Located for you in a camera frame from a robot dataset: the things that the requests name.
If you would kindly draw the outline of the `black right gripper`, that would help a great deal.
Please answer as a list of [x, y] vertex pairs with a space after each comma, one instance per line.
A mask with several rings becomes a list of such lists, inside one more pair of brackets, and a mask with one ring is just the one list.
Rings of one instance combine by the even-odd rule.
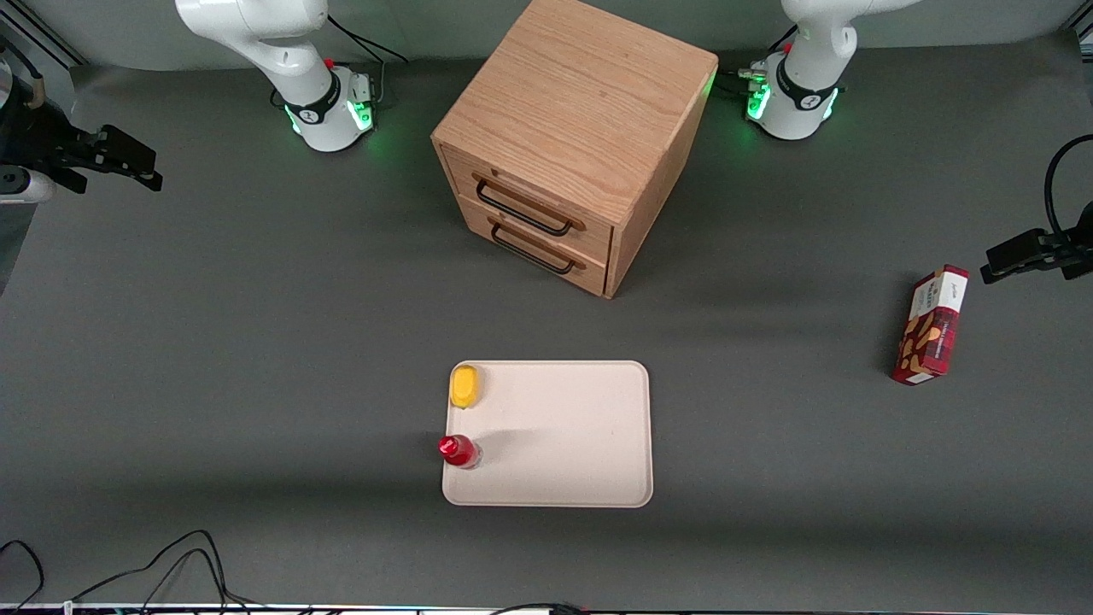
[[40, 80], [30, 85], [3, 58], [1, 194], [54, 196], [59, 188], [83, 194], [87, 178], [78, 170], [98, 170], [98, 144], [103, 173], [161, 191], [155, 151], [113, 125], [102, 125], [99, 132], [74, 127], [44, 97]]

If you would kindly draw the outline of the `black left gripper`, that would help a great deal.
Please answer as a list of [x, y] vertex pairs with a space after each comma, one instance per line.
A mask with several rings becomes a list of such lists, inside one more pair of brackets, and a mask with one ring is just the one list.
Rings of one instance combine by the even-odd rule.
[[1093, 202], [1083, 208], [1077, 225], [1067, 230], [1073, 246], [1073, 261], [1063, 267], [1061, 245], [1055, 235], [1044, 229], [1023, 232], [1004, 243], [999, 243], [986, 252], [986, 265], [980, 268], [984, 284], [999, 283], [1006, 277], [1032, 270], [1061, 268], [1065, 280], [1074, 280], [1092, 272], [1092, 213]]

